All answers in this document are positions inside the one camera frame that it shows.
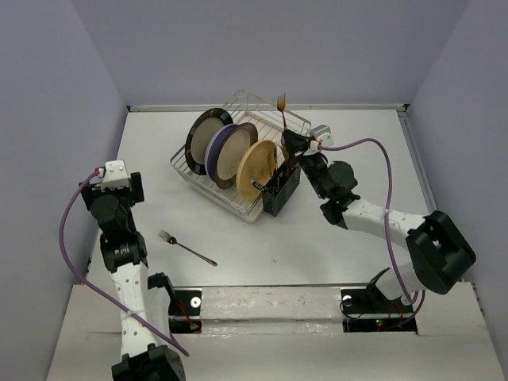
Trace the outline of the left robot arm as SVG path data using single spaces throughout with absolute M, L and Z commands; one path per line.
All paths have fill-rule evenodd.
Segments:
M 85 186 L 81 195 L 101 230 L 102 258 L 116 300 L 123 305 L 121 359 L 112 366 L 112 377 L 184 380 L 183 362 L 167 345 L 167 312 L 175 306 L 175 292 L 164 273 L 148 273 L 148 251 L 131 210 L 144 200 L 140 173 L 129 173 L 124 163 L 112 161 L 98 169 L 98 176 L 102 181 Z

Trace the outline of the dark fork thin handle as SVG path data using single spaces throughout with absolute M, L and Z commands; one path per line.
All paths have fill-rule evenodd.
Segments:
M 190 252 L 191 254 L 197 256 L 199 259 L 201 260 L 204 260 L 205 262 L 207 262 L 209 265 L 213 266 L 213 267 L 216 267 L 217 266 L 217 262 L 210 259 L 209 257 L 207 256 L 204 256 L 202 255 L 201 253 L 199 252 L 196 252 L 195 250 L 187 247 L 186 245 L 184 244 L 181 244 L 173 235 L 171 235 L 170 233 L 166 232 L 165 230 L 160 230 L 158 232 L 158 235 L 159 237 L 167 242 L 168 244 L 171 244 L 171 245 L 176 245 L 176 246 L 179 246 L 180 248 L 183 248 L 184 250 Z

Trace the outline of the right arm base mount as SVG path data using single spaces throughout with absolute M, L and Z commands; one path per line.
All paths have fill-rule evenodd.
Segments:
M 403 306 L 400 298 L 389 300 L 376 288 L 376 282 L 388 271 L 382 270 L 364 288 L 341 291 L 339 309 L 345 333 L 417 333 L 414 309 Z

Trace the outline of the knife dark handle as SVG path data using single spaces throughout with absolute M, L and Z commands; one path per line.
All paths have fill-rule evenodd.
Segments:
M 270 188 L 267 187 L 266 185 L 263 185 L 262 183 L 259 183 L 255 180 L 252 180 L 251 181 L 252 185 L 260 192 L 262 193 L 269 193 L 270 192 Z

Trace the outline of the gold knife green handle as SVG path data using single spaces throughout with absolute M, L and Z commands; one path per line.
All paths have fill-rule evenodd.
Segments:
M 272 164 L 272 169 L 271 169 L 271 188 L 272 188 L 272 192 L 275 193 L 275 190 L 276 190 L 276 187 L 277 187 L 277 147 L 275 146 L 273 148 L 273 151 L 272 151 L 272 158 L 271 158 L 271 164 Z

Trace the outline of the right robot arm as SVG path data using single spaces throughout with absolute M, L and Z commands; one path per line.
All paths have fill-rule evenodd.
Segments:
M 456 224 L 444 212 L 408 214 L 391 209 L 391 201 L 377 206 L 354 193 L 358 182 L 352 166 L 328 162 L 335 150 L 330 129 L 321 125 L 306 137 L 283 132 L 283 147 L 323 199 L 320 209 L 330 225 L 383 238 L 391 265 L 368 284 L 367 305 L 383 311 L 395 299 L 431 291 L 447 294 L 476 262 L 476 254 Z

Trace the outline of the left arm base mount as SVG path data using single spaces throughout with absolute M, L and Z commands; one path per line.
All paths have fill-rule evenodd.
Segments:
M 202 291 L 175 289 L 167 275 L 156 273 L 148 277 L 148 289 L 165 290 L 169 297 L 167 306 L 169 331 L 175 334 L 200 333 Z

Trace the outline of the gold fork green handle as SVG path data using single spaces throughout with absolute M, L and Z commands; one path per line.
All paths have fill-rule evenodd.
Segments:
M 285 131 L 287 130 L 287 121 L 286 121 L 286 117 L 285 117 L 286 94 L 282 94 L 277 98 L 276 108 L 282 115 L 283 133 L 281 135 L 281 144 L 283 145 L 284 148 L 286 148 L 285 135 L 284 135 Z M 289 156 L 289 162 L 288 163 L 285 162 L 285 164 L 286 164 L 286 175 L 289 176 L 291 174 L 290 156 Z

